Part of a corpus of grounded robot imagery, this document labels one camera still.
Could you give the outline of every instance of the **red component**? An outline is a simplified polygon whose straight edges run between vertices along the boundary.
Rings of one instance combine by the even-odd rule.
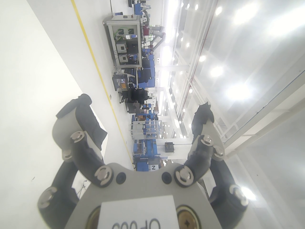
[[[143,26],[143,35],[149,36],[149,28],[147,26]]]

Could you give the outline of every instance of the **yellow floor line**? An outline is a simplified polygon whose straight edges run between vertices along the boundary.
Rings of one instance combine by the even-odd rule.
[[[108,94],[108,92],[107,92],[107,89],[106,89],[104,80],[103,80],[103,78],[102,78],[101,72],[100,72],[100,70],[99,70],[99,68],[98,68],[98,64],[97,64],[96,59],[95,59],[95,56],[94,56],[94,54],[93,54],[93,51],[92,51],[92,48],[91,48],[91,45],[90,45],[90,42],[89,42],[87,33],[86,33],[86,31],[85,31],[83,22],[81,21],[81,17],[80,17],[80,15],[79,15],[78,10],[77,10],[75,1],[74,1],[74,0],[71,0],[71,3],[72,3],[72,5],[73,5],[73,8],[74,8],[75,14],[76,14],[76,16],[77,16],[77,19],[78,19],[79,25],[80,25],[80,27],[81,27],[81,30],[82,30],[82,32],[83,32],[83,34],[84,34],[85,39],[86,39],[86,42],[87,42],[89,51],[90,51],[90,53],[91,53],[93,62],[94,62],[95,67],[96,67],[96,71],[97,71],[97,73],[98,73],[98,75],[99,75],[99,78],[100,78],[100,80],[101,80],[101,83],[103,84],[103,88],[104,88],[105,93],[106,93],[106,95],[107,95],[107,99],[108,99],[108,102],[109,102],[109,104],[110,104],[110,106],[111,106],[111,109],[112,109],[114,118],[115,118],[115,120],[116,120],[116,122],[117,122],[117,126],[118,126],[118,128],[119,128],[120,133],[121,133],[121,136],[122,136],[122,139],[123,139],[125,148],[126,148],[126,150],[127,150],[128,156],[129,156],[129,159],[130,159],[130,161],[131,161],[131,163],[132,163],[132,158],[131,158],[131,156],[130,156],[130,154],[129,154],[129,151],[128,151],[128,148],[127,148],[127,146],[126,146],[126,142],[125,142],[125,139],[124,139],[122,130],[121,130],[120,125],[119,125],[119,122],[118,122],[118,120],[117,120],[117,116],[116,116],[116,114],[115,114],[115,112],[114,112],[113,105],[112,105],[112,103],[111,103],[111,100],[110,100],[109,94]]]

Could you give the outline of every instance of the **silver screw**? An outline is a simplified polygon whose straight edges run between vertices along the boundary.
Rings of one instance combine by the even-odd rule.
[[[238,185],[236,184],[231,185],[229,191],[231,194],[233,194],[235,197],[237,197],[240,200],[241,205],[247,206],[249,204],[249,200],[243,194],[241,188]]]
[[[189,167],[185,166],[179,171],[175,172],[176,179],[184,186],[192,185],[194,181],[194,176]]]
[[[224,155],[221,148],[219,148],[218,146],[214,146],[214,148],[215,148],[215,152],[216,152],[215,156],[221,157]]]
[[[191,178],[190,173],[185,168],[181,169],[179,173],[180,178],[185,182]]]
[[[62,159],[64,161],[68,161],[72,158],[72,155],[71,155],[71,149],[67,149],[67,150],[63,150],[62,151]]]
[[[85,137],[85,133],[83,131],[77,131],[73,133],[70,137],[74,141],[74,143],[76,143]]]
[[[49,187],[47,188],[39,197],[38,200],[38,208],[44,209],[50,205],[50,201],[52,200],[54,193],[57,192],[56,187]]]
[[[213,141],[209,135],[204,135],[203,139],[201,139],[201,142],[207,146],[213,146]]]
[[[104,165],[98,168],[98,170],[95,172],[94,176],[101,181],[100,185],[103,186],[106,183],[109,182],[111,178],[111,169],[109,166]]]

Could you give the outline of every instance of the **factory floor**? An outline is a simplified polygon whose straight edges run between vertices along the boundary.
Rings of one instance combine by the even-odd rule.
[[[50,40],[108,132],[105,162],[133,169],[131,116],[111,80],[114,66],[103,21],[111,16],[110,0],[27,0]],[[113,14],[131,14],[127,0],[111,0]]]

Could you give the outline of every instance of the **white label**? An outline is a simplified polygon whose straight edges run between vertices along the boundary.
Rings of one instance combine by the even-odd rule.
[[[157,169],[159,169],[158,164],[149,165],[149,171],[153,171],[153,170],[157,170]]]
[[[179,228],[173,196],[103,202],[98,229],[121,228]]]

